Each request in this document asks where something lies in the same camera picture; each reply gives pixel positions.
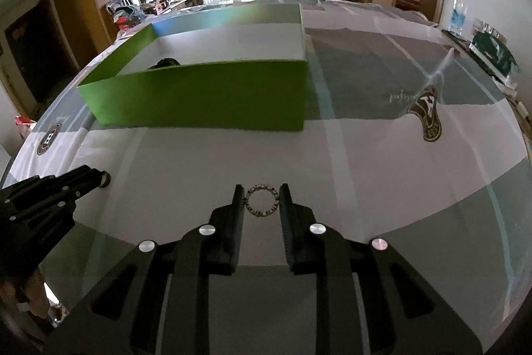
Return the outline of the operator hand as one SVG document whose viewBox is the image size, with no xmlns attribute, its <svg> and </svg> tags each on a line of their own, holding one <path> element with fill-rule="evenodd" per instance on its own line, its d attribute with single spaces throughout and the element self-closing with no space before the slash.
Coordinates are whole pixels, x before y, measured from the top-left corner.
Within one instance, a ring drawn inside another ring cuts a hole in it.
<svg viewBox="0 0 532 355">
<path fill-rule="evenodd" d="M 17 290 L 10 281 L 1 283 L 1 299 L 9 307 L 19 310 L 18 304 L 27 304 L 29 311 L 36 317 L 45 319 L 50 309 L 46 296 L 44 277 L 37 268 L 28 281 L 22 286 L 22 297 L 17 296 Z"/>
</svg>

